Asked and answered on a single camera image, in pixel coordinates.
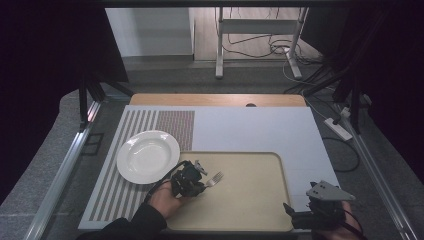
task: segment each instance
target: aluminum rail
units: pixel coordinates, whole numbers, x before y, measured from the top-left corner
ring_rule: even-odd
[[[84,143],[93,127],[93,121],[100,109],[101,103],[93,102],[88,110],[88,125],[84,131],[77,133],[74,141],[71,144],[55,178],[46,193],[37,213],[35,214],[27,233],[25,240],[40,239],[44,233],[45,228],[50,220],[50,217],[59,201],[60,195],[65,188],[66,182],[72,173],[74,165],[81,153]]]
[[[405,211],[403,210],[389,184],[384,178],[383,173],[380,171],[380,168],[371,155],[367,145],[362,139],[362,136],[356,133],[347,118],[342,118],[342,122],[350,134],[352,134],[354,143],[358,149],[359,155],[361,156],[362,162],[368,170],[368,173],[374,182],[374,186],[377,188],[377,191],[380,194],[384,205],[386,205],[386,208],[392,217],[392,220],[396,225],[400,235],[404,240],[418,240],[419,237],[415,234],[409,218],[407,217]]]

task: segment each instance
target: black sleeve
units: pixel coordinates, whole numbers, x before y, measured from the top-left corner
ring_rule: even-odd
[[[76,240],[151,240],[166,226],[165,219],[155,208],[142,203],[131,222],[118,218],[102,230],[84,233]]]

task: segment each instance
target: gray carpet floor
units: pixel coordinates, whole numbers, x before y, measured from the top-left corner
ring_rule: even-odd
[[[140,63],[125,60],[129,83],[125,87],[140,93],[274,93],[282,94],[294,86],[290,69],[281,62],[226,63],[224,79],[214,78],[214,65],[208,62]],[[318,65],[301,65],[302,74],[311,75]],[[121,113],[129,97],[103,85],[107,93],[91,131],[101,136],[98,146],[86,144],[76,163],[69,184],[43,239],[74,239],[80,232],[77,226],[97,180]],[[336,117],[330,106],[331,90],[324,89],[308,97],[314,107],[314,117],[322,137],[337,138],[323,123],[324,117]],[[424,236],[424,187],[400,154],[393,148],[368,117],[366,109],[360,114],[361,135],[374,156],[402,208],[411,220],[418,236]],[[27,171],[0,207],[0,239],[22,239],[63,161],[79,128],[78,92],[63,97],[60,114],[44,144]],[[350,168],[357,160],[352,148],[332,139],[323,140],[335,169]],[[402,239],[392,221],[364,164],[352,172],[337,172],[341,187],[357,197],[352,203],[369,239]]]

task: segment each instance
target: plate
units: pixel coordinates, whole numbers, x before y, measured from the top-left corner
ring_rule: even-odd
[[[131,137],[119,149],[117,167],[126,180],[137,184],[159,181],[180,158],[177,140],[163,131],[145,131]]]

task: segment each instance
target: white wall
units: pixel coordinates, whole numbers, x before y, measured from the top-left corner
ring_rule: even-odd
[[[122,57],[193,54],[189,8],[107,8],[106,13]]]

